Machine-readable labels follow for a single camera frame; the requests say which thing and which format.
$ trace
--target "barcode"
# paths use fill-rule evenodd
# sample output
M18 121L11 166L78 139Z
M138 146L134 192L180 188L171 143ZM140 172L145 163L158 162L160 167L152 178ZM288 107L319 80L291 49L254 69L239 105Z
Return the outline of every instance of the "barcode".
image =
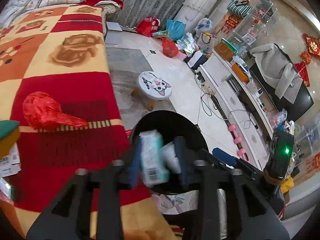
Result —
M157 168L151 168L147 170L148 177L150 180L157 180L159 179L159 173Z

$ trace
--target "white plastic bag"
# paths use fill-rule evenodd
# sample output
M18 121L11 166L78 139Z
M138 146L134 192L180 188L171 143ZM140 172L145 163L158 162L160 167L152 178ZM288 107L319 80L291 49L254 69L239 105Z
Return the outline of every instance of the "white plastic bag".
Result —
M208 18L203 18L200 22L198 22L196 30L196 36L199 38L202 33L211 33L213 29L212 21Z
M269 116L269 122L273 129L277 128L287 119L287 111L283 108L281 112Z

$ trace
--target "trash can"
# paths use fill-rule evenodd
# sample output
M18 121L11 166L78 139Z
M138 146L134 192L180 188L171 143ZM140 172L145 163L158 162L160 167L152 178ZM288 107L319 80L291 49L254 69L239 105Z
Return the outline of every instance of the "trash can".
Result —
M208 151L207 143L199 129L187 118L176 112L168 110L158 110L146 114L140 119L132 129L129 140L133 143L133 138L141 132L157 130L163 138L164 145L172 142L177 136L183 136L188 149L197 152L200 149ZM188 192L180 184L181 174L170 173L169 181L155 185L151 190L165 194L176 195Z

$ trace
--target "red and yellow blanket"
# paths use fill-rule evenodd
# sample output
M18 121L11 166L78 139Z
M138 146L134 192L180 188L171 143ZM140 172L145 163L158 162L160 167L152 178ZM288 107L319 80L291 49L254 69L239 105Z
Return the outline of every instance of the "red and yellow blanket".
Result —
M15 207L1 205L22 235L77 168L103 168L129 147L109 75L101 10L45 7L0 30L0 120L20 122L22 168L8 177L21 192L20 201ZM22 102L36 91L51 95L64 113L87 120L89 128L33 130L23 117ZM143 186L121 193L124 228L161 228L163 237L173 239L148 197Z

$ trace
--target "striped bag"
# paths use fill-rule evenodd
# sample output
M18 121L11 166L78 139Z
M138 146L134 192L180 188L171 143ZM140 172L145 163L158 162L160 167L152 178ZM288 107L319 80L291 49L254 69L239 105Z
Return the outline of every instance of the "striped bag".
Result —
M230 13L233 13L240 18L244 18L251 11L252 7L249 5L248 0L243 2L231 0L227 9Z

